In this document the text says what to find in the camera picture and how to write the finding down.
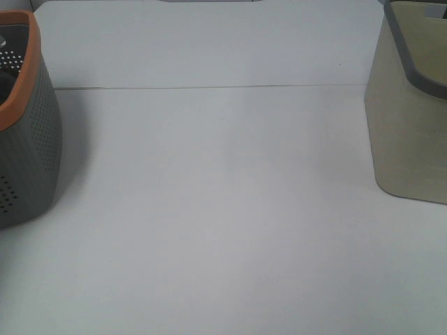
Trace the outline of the grey perforated basket orange rim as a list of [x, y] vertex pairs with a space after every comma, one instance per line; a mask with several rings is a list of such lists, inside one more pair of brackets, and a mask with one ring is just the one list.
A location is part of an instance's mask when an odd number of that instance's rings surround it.
[[61, 113], [34, 14], [1, 11], [1, 228], [52, 205], [61, 162]]

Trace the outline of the beige basket with grey rim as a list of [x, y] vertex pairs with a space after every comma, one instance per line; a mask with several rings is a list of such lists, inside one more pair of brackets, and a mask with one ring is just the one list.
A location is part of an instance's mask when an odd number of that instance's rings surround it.
[[385, 192], [446, 203], [446, 2], [385, 1], [365, 91]]

